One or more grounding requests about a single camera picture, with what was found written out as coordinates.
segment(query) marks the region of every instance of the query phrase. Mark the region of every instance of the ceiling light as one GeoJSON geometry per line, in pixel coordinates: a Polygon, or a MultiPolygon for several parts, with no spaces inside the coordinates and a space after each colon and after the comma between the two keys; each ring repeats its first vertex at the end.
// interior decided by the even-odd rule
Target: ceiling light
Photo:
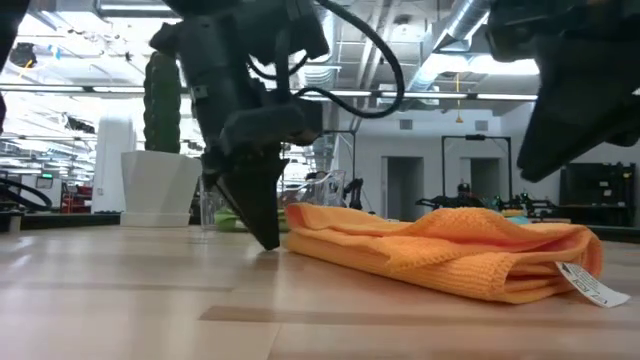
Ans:
{"type": "Polygon", "coordinates": [[[470,72],[489,75],[538,75],[540,70],[533,59],[510,63],[495,61],[491,55],[476,56],[469,62],[470,72]]]}
{"type": "Polygon", "coordinates": [[[104,11],[171,11],[167,5],[109,5],[103,4],[100,10],[104,11]]]}
{"type": "Polygon", "coordinates": [[[84,89],[81,86],[67,85],[17,85],[17,84],[0,84],[0,91],[20,91],[20,92],[51,92],[64,93],[74,92],[81,93],[84,89]]]}
{"type": "Polygon", "coordinates": [[[537,95],[478,94],[478,100],[536,101],[537,95]]]}
{"type": "Polygon", "coordinates": [[[10,174],[41,174],[42,170],[37,169],[5,169],[10,174]]]}
{"type": "Polygon", "coordinates": [[[18,35],[55,35],[56,29],[26,14],[18,28],[18,35]]]}
{"type": "Polygon", "coordinates": [[[353,96],[353,97],[368,97],[371,96],[371,91],[365,90],[333,90],[331,91],[336,96],[353,96]]]}
{"type": "Polygon", "coordinates": [[[444,72],[468,72],[469,60],[462,55],[443,55],[443,54],[431,54],[425,65],[423,65],[424,71],[435,72],[442,74],[444,72]]]}
{"type": "MultiPolygon", "coordinates": [[[[396,92],[384,91],[383,98],[395,98],[396,92]]],[[[404,94],[405,99],[466,99],[467,94],[441,93],[441,92],[408,92],[404,94]]]]}
{"type": "Polygon", "coordinates": [[[96,86],[93,88],[93,90],[96,92],[108,93],[144,94],[144,88],[142,86],[96,86]]]}

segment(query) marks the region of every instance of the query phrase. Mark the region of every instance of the wooden table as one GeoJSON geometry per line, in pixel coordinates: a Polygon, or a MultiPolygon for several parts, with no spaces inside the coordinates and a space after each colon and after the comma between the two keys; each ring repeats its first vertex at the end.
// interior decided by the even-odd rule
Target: wooden table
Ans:
{"type": "Polygon", "coordinates": [[[0,359],[638,359],[640,247],[607,243],[601,309],[463,299],[247,235],[120,227],[0,238],[0,359]]]}

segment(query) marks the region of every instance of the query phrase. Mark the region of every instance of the white column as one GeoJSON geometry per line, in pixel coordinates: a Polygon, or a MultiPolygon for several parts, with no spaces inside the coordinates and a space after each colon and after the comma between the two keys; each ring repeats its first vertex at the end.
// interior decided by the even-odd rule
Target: white column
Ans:
{"type": "Polygon", "coordinates": [[[136,150],[136,131],[130,108],[123,107],[110,107],[100,119],[92,213],[126,210],[122,153],[136,150]]]}

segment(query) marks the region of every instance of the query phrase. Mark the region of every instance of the folded towel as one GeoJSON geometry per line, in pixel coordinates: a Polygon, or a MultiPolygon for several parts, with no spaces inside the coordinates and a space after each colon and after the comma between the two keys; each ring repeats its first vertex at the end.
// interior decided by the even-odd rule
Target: folded towel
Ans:
{"type": "Polygon", "coordinates": [[[585,226],[516,225],[491,210],[440,209],[415,223],[295,204],[290,251],[452,294],[522,304],[569,291],[555,262],[594,276],[600,240],[585,226]]]}

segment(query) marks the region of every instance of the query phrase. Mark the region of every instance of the towel label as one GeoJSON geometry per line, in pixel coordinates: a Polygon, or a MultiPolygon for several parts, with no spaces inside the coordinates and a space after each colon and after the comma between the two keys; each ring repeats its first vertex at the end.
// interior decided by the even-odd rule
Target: towel label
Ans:
{"type": "Polygon", "coordinates": [[[556,262],[556,266],[582,295],[600,307],[612,308],[626,303],[631,298],[627,294],[606,287],[580,265],[556,262]]]}

